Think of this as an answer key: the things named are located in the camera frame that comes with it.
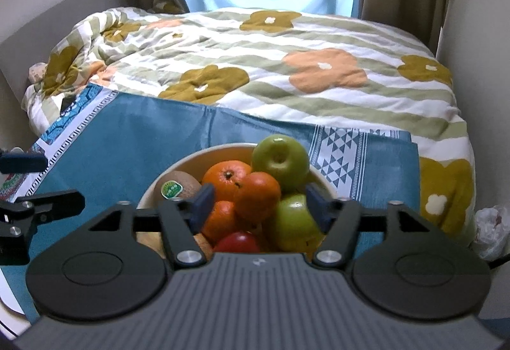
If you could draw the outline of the black smartphone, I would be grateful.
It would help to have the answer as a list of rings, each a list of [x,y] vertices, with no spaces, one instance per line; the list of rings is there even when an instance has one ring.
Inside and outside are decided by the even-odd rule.
[[[64,111],[66,111],[68,109],[68,107],[74,103],[75,99],[76,99],[76,96],[74,94],[66,95],[62,100],[60,114],[63,114]]]

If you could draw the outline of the large orange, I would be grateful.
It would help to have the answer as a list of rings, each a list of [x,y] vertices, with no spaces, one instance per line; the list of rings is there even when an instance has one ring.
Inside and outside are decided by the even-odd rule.
[[[204,174],[201,184],[215,188],[216,201],[234,201],[240,182],[251,173],[251,167],[239,160],[228,160],[211,166]]]

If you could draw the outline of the blue patterned cloth mat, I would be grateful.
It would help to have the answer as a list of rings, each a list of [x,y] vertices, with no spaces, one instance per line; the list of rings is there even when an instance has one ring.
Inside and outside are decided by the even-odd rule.
[[[9,177],[1,197],[13,201],[67,189],[85,197],[80,215],[38,228],[29,248],[35,257],[114,203],[138,202],[182,158],[216,145],[257,143],[272,134],[295,138],[338,196],[369,208],[389,201],[419,207],[419,151],[408,132],[267,120],[97,85],[82,91],[32,144],[32,151],[47,157],[47,169]]]

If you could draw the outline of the brown kiwi with sticker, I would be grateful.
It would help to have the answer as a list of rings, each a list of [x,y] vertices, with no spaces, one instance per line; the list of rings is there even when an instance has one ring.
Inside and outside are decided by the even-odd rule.
[[[153,190],[155,202],[173,199],[188,199],[200,190],[197,179],[184,171],[170,171],[157,180]]]

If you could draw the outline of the small mandarin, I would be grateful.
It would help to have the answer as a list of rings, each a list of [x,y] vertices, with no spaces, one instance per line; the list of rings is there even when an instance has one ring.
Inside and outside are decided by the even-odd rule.
[[[282,196],[278,181],[265,172],[252,172],[238,183],[234,210],[244,220],[260,224],[274,212]]]
[[[212,244],[216,244],[227,235],[238,232],[244,228],[242,219],[234,210],[231,201],[217,201],[210,212],[201,233]]]

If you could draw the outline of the red tomato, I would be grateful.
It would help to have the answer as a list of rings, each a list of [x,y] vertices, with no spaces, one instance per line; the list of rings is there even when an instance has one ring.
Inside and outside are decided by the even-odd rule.
[[[259,253],[262,252],[262,247],[255,235],[240,231],[221,239],[214,247],[214,252]]]

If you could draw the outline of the grey headboard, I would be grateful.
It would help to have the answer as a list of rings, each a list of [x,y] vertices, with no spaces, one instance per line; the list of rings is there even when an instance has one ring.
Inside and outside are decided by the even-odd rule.
[[[1,147],[28,147],[35,135],[20,107],[28,87],[28,69],[45,62],[71,28],[97,11],[127,5],[128,0],[63,0],[24,23],[1,42]]]

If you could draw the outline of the green apple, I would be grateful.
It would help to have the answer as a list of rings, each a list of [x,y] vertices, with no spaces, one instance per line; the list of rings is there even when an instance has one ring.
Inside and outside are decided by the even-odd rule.
[[[324,234],[311,216],[304,194],[287,194],[266,221],[271,242],[284,252],[312,253]]]
[[[251,153],[253,171],[274,177],[283,192],[298,190],[310,171],[307,150],[297,141],[283,134],[262,139]]]

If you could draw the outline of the white plastic bag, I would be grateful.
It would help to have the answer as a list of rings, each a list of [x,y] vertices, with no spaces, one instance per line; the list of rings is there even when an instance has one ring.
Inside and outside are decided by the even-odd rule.
[[[509,207],[496,205],[475,213],[476,234],[472,250],[487,261],[502,256],[509,241]]]

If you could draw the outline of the cream yellow fruit bowl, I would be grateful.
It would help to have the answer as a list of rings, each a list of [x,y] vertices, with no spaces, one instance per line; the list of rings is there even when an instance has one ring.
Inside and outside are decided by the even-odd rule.
[[[255,146],[255,143],[220,144],[204,150],[199,150],[190,154],[189,156],[184,157],[173,165],[170,165],[170,167],[166,168],[166,170],[163,171],[150,186],[148,186],[148,189],[146,189],[146,192],[143,194],[137,205],[137,208],[155,207],[155,187],[157,185],[157,181],[162,176],[173,171],[183,171],[190,174],[196,180],[201,181],[206,171],[218,162],[239,160],[247,164],[250,163],[251,153],[253,152]],[[328,180],[321,174],[321,172],[312,165],[310,165],[310,173],[307,176],[305,184],[307,183],[316,183],[322,188],[324,193],[328,193],[329,197],[337,197],[335,186],[328,182]],[[212,247],[206,241],[206,238],[204,238],[201,234],[195,235],[194,237],[199,247],[202,249],[202,251],[205,252],[207,259],[210,259],[212,256]],[[136,240],[157,252],[162,258],[165,258],[164,245],[160,233],[139,232],[136,233]]]

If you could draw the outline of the floral striped duvet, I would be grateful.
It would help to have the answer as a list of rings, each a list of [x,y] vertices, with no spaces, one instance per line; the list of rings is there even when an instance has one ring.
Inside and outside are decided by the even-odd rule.
[[[96,12],[53,46],[27,87],[32,130],[46,131],[89,83],[272,120],[409,132],[421,214],[466,245],[475,237],[475,158],[452,74],[400,29],[243,8]]]

